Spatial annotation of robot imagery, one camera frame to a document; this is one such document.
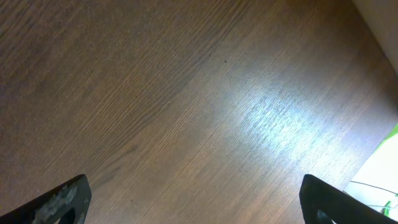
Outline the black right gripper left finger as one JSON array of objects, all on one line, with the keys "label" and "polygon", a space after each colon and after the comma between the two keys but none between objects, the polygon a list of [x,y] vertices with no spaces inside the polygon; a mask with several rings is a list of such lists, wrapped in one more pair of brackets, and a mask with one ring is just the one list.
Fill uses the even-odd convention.
[{"label": "black right gripper left finger", "polygon": [[84,224],[91,196],[88,179],[80,174],[1,216],[1,223]]}]

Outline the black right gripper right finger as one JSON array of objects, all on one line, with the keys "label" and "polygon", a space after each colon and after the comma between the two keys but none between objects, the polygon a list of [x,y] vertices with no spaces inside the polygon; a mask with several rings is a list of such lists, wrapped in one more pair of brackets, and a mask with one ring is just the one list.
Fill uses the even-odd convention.
[{"label": "black right gripper right finger", "polygon": [[306,174],[299,192],[305,224],[397,224],[311,174]]}]

